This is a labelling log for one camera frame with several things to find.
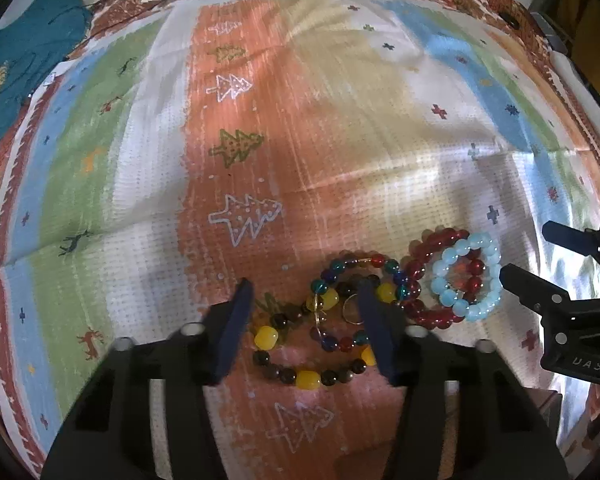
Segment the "striped colourful cloth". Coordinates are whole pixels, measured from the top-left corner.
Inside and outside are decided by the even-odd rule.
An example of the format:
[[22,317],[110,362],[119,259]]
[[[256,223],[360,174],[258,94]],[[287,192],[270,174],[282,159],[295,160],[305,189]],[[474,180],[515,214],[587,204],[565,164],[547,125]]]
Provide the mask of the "striped colourful cloth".
[[[582,382],[540,367],[538,317],[495,285],[512,262],[600,296],[600,266],[543,240],[600,226],[600,166],[565,85],[493,22],[426,0],[117,4],[0,145],[0,435],[38,477],[107,347],[199,321],[254,286],[237,362],[206,393],[232,479],[333,479],[387,442],[402,392],[350,344],[347,275],[421,307],[461,307],[467,257],[434,234],[484,234],[483,315],[444,339],[492,339],[523,384],[584,409]],[[339,270],[347,261],[348,273]],[[327,352],[302,316],[326,286]]]

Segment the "silver metal tin box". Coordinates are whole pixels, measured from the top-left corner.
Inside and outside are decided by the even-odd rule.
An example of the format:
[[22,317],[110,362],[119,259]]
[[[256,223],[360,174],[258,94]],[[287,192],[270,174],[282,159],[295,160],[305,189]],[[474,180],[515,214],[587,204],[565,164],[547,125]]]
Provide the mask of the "silver metal tin box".
[[562,395],[554,390],[527,388],[530,399],[538,409],[555,444],[558,444],[560,416],[562,416]]

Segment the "teal garment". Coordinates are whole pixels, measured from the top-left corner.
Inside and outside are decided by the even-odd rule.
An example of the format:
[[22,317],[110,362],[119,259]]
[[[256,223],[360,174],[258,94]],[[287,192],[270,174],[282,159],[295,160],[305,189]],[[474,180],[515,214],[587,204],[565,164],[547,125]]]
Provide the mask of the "teal garment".
[[83,41],[92,18],[83,0],[33,0],[0,30],[0,141],[30,95]]

